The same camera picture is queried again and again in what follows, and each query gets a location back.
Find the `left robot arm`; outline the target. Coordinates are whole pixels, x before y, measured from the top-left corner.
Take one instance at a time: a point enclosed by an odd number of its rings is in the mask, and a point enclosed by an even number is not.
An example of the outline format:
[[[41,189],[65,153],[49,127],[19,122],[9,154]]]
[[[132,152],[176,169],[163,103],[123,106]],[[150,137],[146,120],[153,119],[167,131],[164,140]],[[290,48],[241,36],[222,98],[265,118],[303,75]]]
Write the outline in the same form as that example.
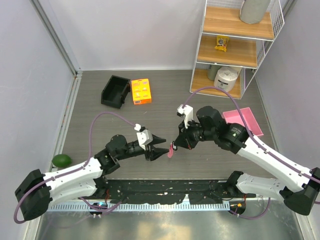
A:
[[[31,221],[56,204],[80,197],[103,198],[107,193],[104,176],[117,170],[120,160],[144,156],[147,161],[154,161],[169,152],[167,148],[156,147],[164,142],[166,139],[146,132],[137,133],[132,142],[117,134],[103,150],[83,163],[54,172],[31,171],[14,192],[18,201],[16,210],[23,216],[23,220],[18,220],[15,213],[14,221],[17,224]]]

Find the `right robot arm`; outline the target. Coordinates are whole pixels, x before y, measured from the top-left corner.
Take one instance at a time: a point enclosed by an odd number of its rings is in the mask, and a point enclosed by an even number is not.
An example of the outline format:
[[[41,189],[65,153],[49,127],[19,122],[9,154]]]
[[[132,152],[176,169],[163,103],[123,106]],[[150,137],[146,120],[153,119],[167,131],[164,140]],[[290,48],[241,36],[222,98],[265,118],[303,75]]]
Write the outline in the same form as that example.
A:
[[[255,194],[282,201],[285,206],[308,216],[320,192],[320,169],[309,169],[266,145],[250,130],[238,123],[227,123],[218,110],[211,106],[200,108],[193,119],[193,108],[180,105],[178,137],[173,148],[192,150],[198,142],[213,141],[219,148],[232,152],[259,165],[273,178],[252,176],[234,171],[227,180],[226,191],[232,197]]]

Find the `pink strap keyring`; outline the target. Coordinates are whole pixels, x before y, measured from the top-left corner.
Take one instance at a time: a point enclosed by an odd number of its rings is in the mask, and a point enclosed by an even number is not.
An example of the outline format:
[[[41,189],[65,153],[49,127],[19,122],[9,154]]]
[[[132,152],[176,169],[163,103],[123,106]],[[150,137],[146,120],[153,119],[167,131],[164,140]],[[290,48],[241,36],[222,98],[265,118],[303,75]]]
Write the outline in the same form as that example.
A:
[[[175,145],[175,142],[172,141],[169,146],[169,152],[167,153],[167,157],[172,158],[172,156],[174,155],[174,151],[177,151],[177,150],[178,150],[178,147]]]

